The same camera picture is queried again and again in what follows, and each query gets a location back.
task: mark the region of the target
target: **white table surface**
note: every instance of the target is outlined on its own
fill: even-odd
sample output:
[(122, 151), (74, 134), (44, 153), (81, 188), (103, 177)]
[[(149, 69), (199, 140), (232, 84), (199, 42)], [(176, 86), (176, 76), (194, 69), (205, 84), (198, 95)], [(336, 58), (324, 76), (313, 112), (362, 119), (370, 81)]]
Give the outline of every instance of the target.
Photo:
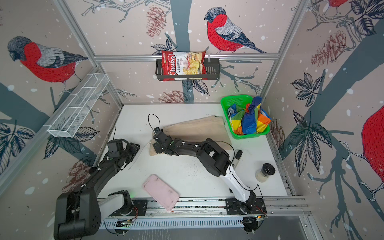
[[(150, 113), (159, 117), (161, 127), (211, 115), (224, 116), (220, 103), (124, 105), (116, 123), (115, 139), (122, 138), (128, 142), (140, 144), (142, 149), (152, 137), (152, 129), (147, 120)], [(150, 116), (150, 121), (153, 128), (158, 126), (156, 117)], [(284, 184), (266, 137), (235, 140), (227, 126), (226, 129), (235, 151), (243, 151), (235, 171), (244, 184), (252, 189), (255, 188), (259, 183), (255, 178), (256, 171), (264, 163), (270, 163), (275, 167), (276, 173), (270, 176), (266, 182), (259, 183), (263, 196), (286, 196)], [(233, 151), (227, 152), (232, 159)], [(98, 197), (105, 198), (108, 194), (120, 190), (128, 190), (131, 197), (150, 197), (142, 188), (142, 184), (151, 174), (156, 174), (168, 183), (179, 193), (180, 197), (233, 197), (224, 181), (211, 175), (195, 157), (166, 154), (150, 156), (148, 145), (132, 168), (130, 168), (131, 165), (132, 163), (127, 165), (125, 170), (120, 171), (109, 180)], [(258, 190), (255, 190), (255, 193), (260, 196)]]

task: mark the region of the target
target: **pine cone illustration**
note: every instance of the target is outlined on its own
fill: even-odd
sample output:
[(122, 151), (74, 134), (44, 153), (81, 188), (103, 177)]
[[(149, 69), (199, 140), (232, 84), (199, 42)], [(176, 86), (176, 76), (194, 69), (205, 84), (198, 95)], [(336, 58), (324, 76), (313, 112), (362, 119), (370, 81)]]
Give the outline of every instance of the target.
[(183, 93), (178, 90), (173, 90), (172, 92), (161, 94), (161, 98), (159, 98), (160, 102), (163, 103), (184, 103), (186, 101), (189, 101), (189, 98)]
[(155, 5), (149, 7), (147, 11), (147, 34), (153, 38), (155, 35), (160, 35), (166, 23), (166, 15), (164, 11)]
[(279, 148), (280, 146), (282, 146), (285, 140), (283, 127), (281, 127), (280, 124), (277, 123), (277, 119), (275, 119), (270, 123), (270, 128), (273, 139), (275, 140), (276, 145)]
[(63, 192), (70, 192), (78, 185), (85, 183), (90, 176), (89, 170), (91, 167), (84, 162), (89, 162), (90, 160), (92, 160), (92, 158), (84, 157), (70, 168), (67, 178), (68, 184), (61, 189)]
[(346, 48), (346, 34), (343, 31), (337, 31), (332, 34), (325, 43), (316, 50), (316, 54), (312, 55), (311, 65), (317, 63), (317, 67), (320, 67), (325, 63), (333, 63), (340, 56), (340, 54)]

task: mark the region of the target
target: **white snow dot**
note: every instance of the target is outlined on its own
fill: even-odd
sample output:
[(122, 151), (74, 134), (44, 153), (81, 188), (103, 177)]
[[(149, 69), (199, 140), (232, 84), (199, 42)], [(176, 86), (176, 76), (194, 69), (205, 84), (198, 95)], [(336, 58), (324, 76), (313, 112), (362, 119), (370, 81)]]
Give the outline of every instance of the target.
[(31, 195), (34, 190), (35, 190), (35, 187), (30, 187), (27, 190), (25, 190), (24, 194)]

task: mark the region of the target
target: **bird's wing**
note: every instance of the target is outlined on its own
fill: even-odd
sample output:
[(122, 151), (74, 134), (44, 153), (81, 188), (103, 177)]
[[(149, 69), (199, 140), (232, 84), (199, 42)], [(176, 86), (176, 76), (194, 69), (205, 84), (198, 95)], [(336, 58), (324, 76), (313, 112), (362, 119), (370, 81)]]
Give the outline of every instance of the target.
[(46, 47), (37, 44), (40, 49), (41, 57), (37, 61), (37, 64), (44, 68), (59, 68), (64, 63), (63, 50), (60, 48)]
[(215, 30), (217, 34), (228, 41), (235, 40), (243, 33), (243, 30), (232, 23), (229, 17), (227, 17), (227, 21), (225, 22), (224, 26), (218, 27)]

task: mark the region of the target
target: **black mounting plate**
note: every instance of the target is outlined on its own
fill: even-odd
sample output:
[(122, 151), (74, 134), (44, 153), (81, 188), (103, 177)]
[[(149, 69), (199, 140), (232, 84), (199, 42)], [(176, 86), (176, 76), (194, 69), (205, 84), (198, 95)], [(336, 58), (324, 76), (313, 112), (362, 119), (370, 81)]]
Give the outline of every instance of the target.
[(147, 203), (148, 200), (144, 199), (132, 199), (132, 209), (127, 208), (120, 208), (113, 212), (110, 217), (125, 217), (125, 216), (136, 216), (136, 212), (133, 209), (133, 207), (137, 207), (137, 210), (139, 211), (138, 216), (145, 216), (145, 213), (147, 211)]
[[(242, 211), (240, 210), (241, 204), (245, 204), (243, 202), (240, 202), (239, 200), (235, 198), (228, 198), (225, 200), (225, 206), (227, 210), (228, 215), (239, 215)], [(264, 200), (262, 198), (256, 198), (254, 204), (252, 205), (252, 210), (249, 212), (249, 214), (259, 214), (264, 215), (263, 212), (266, 212)]]

